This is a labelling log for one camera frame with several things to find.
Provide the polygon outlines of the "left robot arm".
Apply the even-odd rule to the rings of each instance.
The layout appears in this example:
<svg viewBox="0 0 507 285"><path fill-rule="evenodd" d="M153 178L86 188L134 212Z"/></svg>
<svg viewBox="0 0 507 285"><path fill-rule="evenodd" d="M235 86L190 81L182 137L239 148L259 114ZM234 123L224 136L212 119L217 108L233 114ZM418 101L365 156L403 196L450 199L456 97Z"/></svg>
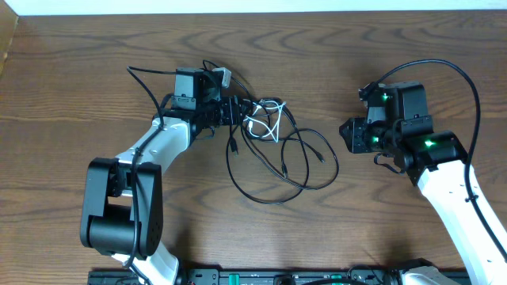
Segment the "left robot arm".
<svg viewBox="0 0 507 285"><path fill-rule="evenodd" d="M162 244L162 176L204 130L236 122L237 100L223 98L225 67L178 68L172 93L154 103L148 131L114 158L89 163L80 240L122 263L122 272L90 272L90 284L180 284L179 260Z"/></svg>

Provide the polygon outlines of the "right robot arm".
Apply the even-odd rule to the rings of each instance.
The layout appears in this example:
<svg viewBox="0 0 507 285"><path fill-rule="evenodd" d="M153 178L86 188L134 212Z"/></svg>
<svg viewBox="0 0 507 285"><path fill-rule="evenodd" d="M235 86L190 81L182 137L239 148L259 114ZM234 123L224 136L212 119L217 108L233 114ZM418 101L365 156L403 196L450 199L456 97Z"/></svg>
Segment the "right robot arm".
<svg viewBox="0 0 507 285"><path fill-rule="evenodd" d="M478 184L469 157L451 131L435 132L419 82L367 85L359 91L364 117L339 128L353 154L392 158L436 210L473 284L504 284L506 230Z"/></svg>

